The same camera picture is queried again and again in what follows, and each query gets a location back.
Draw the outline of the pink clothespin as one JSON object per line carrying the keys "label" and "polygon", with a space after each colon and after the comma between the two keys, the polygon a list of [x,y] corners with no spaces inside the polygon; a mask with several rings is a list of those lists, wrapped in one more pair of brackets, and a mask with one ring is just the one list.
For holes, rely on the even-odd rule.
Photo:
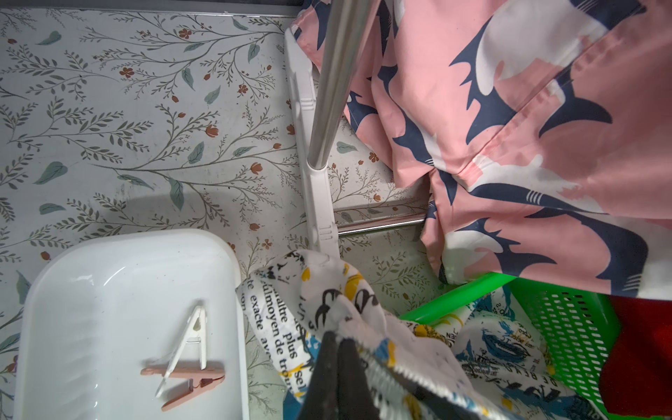
{"label": "pink clothespin", "polygon": [[197,362],[179,362],[166,377],[169,366],[150,365],[140,370],[141,376],[160,376],[166,384],[160,398],[166,401],[161,411],[167,412],[194,400],[194,398],[214,390],[226,379],[226,369],[221,362],[212,362],[201,369]]}

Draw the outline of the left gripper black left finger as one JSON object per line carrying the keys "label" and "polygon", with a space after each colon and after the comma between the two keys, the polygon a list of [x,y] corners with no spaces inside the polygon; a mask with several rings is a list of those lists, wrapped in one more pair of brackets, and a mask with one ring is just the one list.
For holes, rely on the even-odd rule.
{"label": "left gripper black left finger", "polygon": [[332,420],[337,418],[338,343],[334,332],[323,335],[317,363],[313,370],[306,400],[298,420]]}

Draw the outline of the pink navy patterned shorts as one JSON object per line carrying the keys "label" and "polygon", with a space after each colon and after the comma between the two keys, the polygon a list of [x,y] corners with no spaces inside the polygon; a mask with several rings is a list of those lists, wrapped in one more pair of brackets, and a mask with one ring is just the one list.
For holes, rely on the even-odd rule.
{"label": "pink navy patterned shorts", "polygon": [[339,103],[399,187],[430,180],[442,282],[486,273],[671,298],[668,1],[308,1],[321,71],[353,30]]}

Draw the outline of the blue yellow white printed shorts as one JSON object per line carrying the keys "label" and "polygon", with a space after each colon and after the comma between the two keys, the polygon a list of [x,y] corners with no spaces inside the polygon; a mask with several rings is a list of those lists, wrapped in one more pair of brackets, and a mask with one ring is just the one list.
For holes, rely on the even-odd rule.
{"label": "blue yellow white printed shorts", "polygon": [[548,347],[509,287],[437,325],[387,311],[355,266],[295,250],[237,288],[241,309],[297,410],[323,379],[327,334],[353,341],[362,372],[355,402],[380,419],[598,419],[599,410],[552,375]]}

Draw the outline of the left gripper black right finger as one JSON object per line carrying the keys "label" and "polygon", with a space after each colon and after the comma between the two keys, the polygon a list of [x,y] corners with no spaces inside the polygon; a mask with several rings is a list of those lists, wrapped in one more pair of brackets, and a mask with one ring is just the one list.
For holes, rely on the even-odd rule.
{"label": "left gripper black right finger", "polygon": [[378,420],[367,377],[357,346],[352,339],[341,341],[338,349],[338,418]]}

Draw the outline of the white clothespin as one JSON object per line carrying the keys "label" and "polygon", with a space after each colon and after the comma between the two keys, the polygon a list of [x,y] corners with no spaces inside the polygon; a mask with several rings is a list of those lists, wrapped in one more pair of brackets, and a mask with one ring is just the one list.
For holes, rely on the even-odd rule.
{"label": "white clothespin", "polygon": [[188,345],[196,345],[199,349],[199,369],[205,370],[207,366],[207,311],[204,304],[199,304],[194,307],[192,314],[187,320],[187,326],[178,341],[178,344],[171,355],[171,359],[166,367],[166,371],[162,376],[159,387],[155,393],[155,397],[159,398],[163,395],[166,383],[170,375],[175,371],[180,358]]}

